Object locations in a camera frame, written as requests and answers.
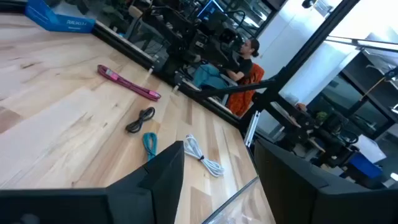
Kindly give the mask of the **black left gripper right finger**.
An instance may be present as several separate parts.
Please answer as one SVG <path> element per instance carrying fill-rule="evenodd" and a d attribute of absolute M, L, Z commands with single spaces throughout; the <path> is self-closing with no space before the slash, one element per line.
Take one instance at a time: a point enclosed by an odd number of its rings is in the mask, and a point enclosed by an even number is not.
<path fill-rule="evenodd" d="M 397 223 L 396 189 L 369 190 L 268 141 L 254 162 L 277 223 Z"/>

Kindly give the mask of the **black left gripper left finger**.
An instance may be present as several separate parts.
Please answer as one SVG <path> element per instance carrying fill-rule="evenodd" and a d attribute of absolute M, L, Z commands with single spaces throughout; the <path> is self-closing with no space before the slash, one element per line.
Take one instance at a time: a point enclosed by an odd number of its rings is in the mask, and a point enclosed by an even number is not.
<path fill-rule="evenodd" d="M 183 172 L 175 141 L 105 188 L 2 190 L 1 223 L 173 223 Z"/>

